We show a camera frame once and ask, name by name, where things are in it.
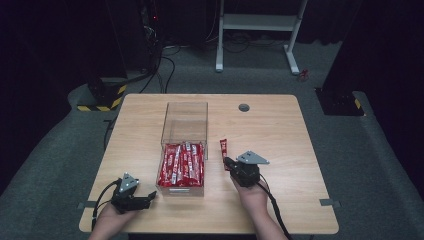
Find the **clear plastic box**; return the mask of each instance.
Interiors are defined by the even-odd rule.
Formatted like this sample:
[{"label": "clear plastic box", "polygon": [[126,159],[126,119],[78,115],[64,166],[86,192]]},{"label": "clear plastic box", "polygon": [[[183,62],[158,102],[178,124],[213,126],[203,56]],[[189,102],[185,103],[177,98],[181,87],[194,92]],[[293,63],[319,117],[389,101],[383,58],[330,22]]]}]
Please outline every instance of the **clear plastic box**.
[{"label": "clear plastic box", "polygon": [[162,195],[204,195],[207,123],[207,102],[168,103],[156,180]]}]

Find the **black equipment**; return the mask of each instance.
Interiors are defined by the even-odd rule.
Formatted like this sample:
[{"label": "black equipment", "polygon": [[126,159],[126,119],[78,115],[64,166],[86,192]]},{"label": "black equipment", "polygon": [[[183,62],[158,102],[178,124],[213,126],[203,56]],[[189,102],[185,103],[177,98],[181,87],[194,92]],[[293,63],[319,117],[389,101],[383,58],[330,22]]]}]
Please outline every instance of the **black equipment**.
[{"label": "black equipment", "polygon": [[94,226],[96,225],[97,211],[101,206],[100,200],[102,199],[103,194],[113,185],[116,185],[116,188],[113,191],[113,196],[110,202],[120,214],[127,211],[148,209],[150,207],[150,202],[156,197],[156,191],[150,193],[147,197],[134,197],[134,192],[137,189],[138,182],[138,179],[131,177],[128,173],[124,173],[122,179],[118,178],[118,180],[113,181],[105,189],[103,189],[94,206],[91,229],[94,229]]},{"label": "black equipment", "polygon": [[224,164],[229,167],[230,175],[241,187],[251,187],[257,184],[261,178],[258,164],[269,164],[269,161],[252,151],[237,157],[234,161],[229,157],[224,158]]}]

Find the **gray carpet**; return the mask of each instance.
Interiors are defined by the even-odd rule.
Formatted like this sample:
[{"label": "gray carpet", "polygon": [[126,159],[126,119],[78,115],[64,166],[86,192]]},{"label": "gray carpet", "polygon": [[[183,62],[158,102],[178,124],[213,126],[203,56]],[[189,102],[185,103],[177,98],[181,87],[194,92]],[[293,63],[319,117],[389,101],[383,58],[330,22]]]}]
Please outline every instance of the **gray carpet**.
[{"label": "gray carpet", "polygon": [[[233,51],[243,48],[227,44]],[[424,239],[424,204],[387,143],[366,95],[355,92],[366,116],[323,114],[314,88],[321,87],[339,44],[296,44],[294,54],[309,80],[291,75],[281,44],[224,53],[224,71],[216,73],[215,51],[170,48],[164,55],[176,69],[169,93],[293,94],[298,98],[340,231],[314,239]],[[165,81],[172,65],[162,60]],[[128,85],[137,93],[147,80]],[[86,86],[69,94],[73,110],[33,150],[0,198],[0,239],[86,239],[77,209],[89,195],[103,155],[103,137],[113,112],[79,112]],[[144,93],[159,93],[153,78]],[[295,235],[294,239],[309,236]],[[126,239],[121,234],[116,239]]]}]

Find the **human hand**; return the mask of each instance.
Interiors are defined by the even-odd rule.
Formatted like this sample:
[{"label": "human hand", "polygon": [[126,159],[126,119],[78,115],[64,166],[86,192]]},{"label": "human hand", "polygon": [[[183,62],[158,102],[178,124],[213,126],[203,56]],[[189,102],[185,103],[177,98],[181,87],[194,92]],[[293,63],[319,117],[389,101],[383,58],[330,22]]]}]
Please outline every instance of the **human hand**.
[{"label": "human hand", "polygon": [[106,240],[118,234],[125,224],[133,219],[139,211],[128,211],[120,214],[111,204],[107,203],[97,217],[96,226],[89,240]]},{"label": "human hand", "polygon": [[[241,187],[233,178],[231,178],[231,180],[239,193],[242,206],[251,216],[256,213],[268,212],[268,195],[263,189],[261,189],[258,185],[254,185],[249,188]],[[268,189],[264,181],[260,180],[259,184]]]}]

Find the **red wrapper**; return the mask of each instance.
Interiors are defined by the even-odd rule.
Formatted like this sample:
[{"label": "red wrapper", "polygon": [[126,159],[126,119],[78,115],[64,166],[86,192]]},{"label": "red wrapper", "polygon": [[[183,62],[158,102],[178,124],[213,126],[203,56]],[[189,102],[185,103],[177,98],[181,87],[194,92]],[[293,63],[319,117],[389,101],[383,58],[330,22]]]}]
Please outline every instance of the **red wrapper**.
[{"label": "red wrapper", "polygon": [[225,165],[225,157],[227,157],[227,139],[222,139],[219,141],[221,144],[221,153],[222,153],[222,163],[224,164],[224,170],[230,171],[231,169]]},{"label": "red wrapper", "polygon": [[203,168],[201,143],[166,144],[157,183],[162,187],[200,187]]}]

